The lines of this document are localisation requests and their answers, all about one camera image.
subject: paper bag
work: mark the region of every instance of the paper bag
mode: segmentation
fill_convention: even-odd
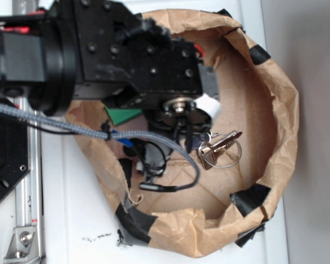
[[[76,140],[95,170],[126,243],[190,257],[206,256],[233,241],[242,245],[273,216],[294,171],[298,92],[270,55],[227,15],[159,10],[143,17],[204,48],[205,64],[216,70],[223,108],[212,131],[242,131],[242,159],[228,169],[204,170],[193,151],[202,168],[199,183],[175,193],[157,193],[138,189],[142,175],[119,142],[84,136]],[[99,130],[108,115],[101,102],[76,101],[66,119]],[[140,129],[147,129],[143,116],[117,127]],[[174,153],[156,184],[182,185],[193,177],[188,162]]]

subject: screw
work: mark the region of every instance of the screw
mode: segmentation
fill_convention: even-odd
[[[191,111],[194,111],[196,109],[197,105],[195,102],[190,102],[189,107],[190,107]]]
[[[172,105],[176,114],[183,114],[185,112],[186,104],[184,102],[177,102]]]
[[[193,77],[193,71],[191,69],[187,69],[185,71],[185,75],[188,77],[188,78],[192,78]]]
[[[119,47],[116,46],[116,45],[111,45],[111,47],[110,47],[110,51],[111,51],[112,54],[119,54],[120,49],[119,49]]]
[[[143,98],[137,98],[134,103],[141,103],[143,101]]]
[[[23,257],[22,251],[18,250],[16,252],[14,252],[13,257],[15,259],[20,259],[21,257]]]
[[[148,46],[148,47],[147,47],[147,52],[148,52],[149,54],[154,54],[154,52],[155,52],[154,47],[153,47],[153,46]]]
[[[150,73],[151,73],[152,75],[156,75],[156,74],[158,73],[158,69],[155,68],[155,67],[152,67],[152,68],[150,69]]]
[[[93,42],[89,42],[89,43],[87,44],[87,48],[88,48],[88,50],[89,50],[91,53],[95,53],[95,52],[97,51],[97,49],[98,49],[97,45],[96,45],[95,43],[93,43]]]
[[[104,2],[104,9],[105,9],[106,11],[110,11],[110,9],[111,9],[111,2],[109,2],[109,1],[105,1],[105,2]]]
[[[165,115],[166,117],[171,117],[171,116],[172,116],[171,112],[169,112],[169,111],[166,111],[166,112],[164,113],[164,115]]]
[[[182,57],[184,57],[184,58],[188,58],[188,57],[189,57],[189,52],[188,52],[187,49],[184,49],[184,50],[182,51]]]
[[[29,243],[30,241],[32,241],[32,238],[33,236],[29,232],[23,232],[20,234],[20,240],[23,244]]]
[[[185,108],[183,108],[182,106],[179,106],[179,107],[176,107],[174,110],[177,114],[182,114],[185,111]]]
[[[84,7],[88,7],[88,6],[90,6],[90,0],[81,0],[81,4]]]

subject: black tape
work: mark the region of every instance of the black tape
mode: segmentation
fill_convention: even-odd
[[[224,9],[221,9],[219,12],[216,12],[216,13],[219,14],[219,15],[225,15],[227,17],[231,17],[232,18],[231,14],[225,8]]]
[[[132,168],[133,168],[133,162],[132,160],[128,158],[122,158],[119,159],[119,162],[122,166],[122,169],[125,173],[125,177],[127,180],[127,186],[128,188],[131,188],[131,177],[132,177]]]
[[[125,211],[125,207],[120,203],[115,214],[123,236],[122,243],[147,246],[151,240],[148,232],[157,217],[137,210],[134,206],[130,205],[131,203],[128,199],[125,203],[128,204],[127,212]]]
[[[254,209],[262,206],[270,190],[270,188],[256,183],[247,190],[231,194],[230,198],[243,217],[245,217]]]
[[[243,246],[250,240],[253,239],[255,236],[255,233],[262,232],[265,230],[265,223],[261,224],[260,226],[250,229],[247,232],[241,233],[238,235],[238,239],[235,241],[235,244],[239,246],[240,248],[243,248]]]
[[[249,53],[254,65],[260,65],[271,58],[270,54],[259,45],[250,48]]]

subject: key ring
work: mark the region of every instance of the key ring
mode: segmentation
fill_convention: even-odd
[[[228,134],[224,134],[224,133],[211,133],[211,131],[210,131],[210,136],[211,136],[211,138],[216,138],[217,136],[228,136]],[[238,142],[238,140],[237,139],[234,139],[233,140],[236,144],[237,144],[237,147],[238,147],[238,152],[239,152],[239,154],[238,154],[238,159],[234,162],[234,163],[232,163],[232,164],[230,164],[230,165],[226,165],[226,166],[217,166],[217,165],[214,165],[214,164],[212,164],[212,163],[210,163],[209,161],[207,161],[205,158],[204,158],[204,161],[206,162],[206,163],[208,163],[209,165],[211,165],[211,166],[213,166],[213,167],[215,167],[215,168],[219,168],[219,169],[227,169],[227,168],[230,168],[230,167],[232,167],[232,166],[235,166],[239,161],[240,161],[240,159],[241,159],[241,157],[242,157],[242,147],[241,147],[241,144]]]

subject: keys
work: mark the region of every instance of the keys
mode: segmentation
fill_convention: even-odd
[[[223,153],[221,150],[229,149],[232,144],[236,142],[235,139],[239,138],[241,134],[242,132],[233,131],[213,145],[211,145],[208,141],[203,142],[198,148],[198,155],[203,167],[208,170],[215,166],[217,164],[218,157]]]

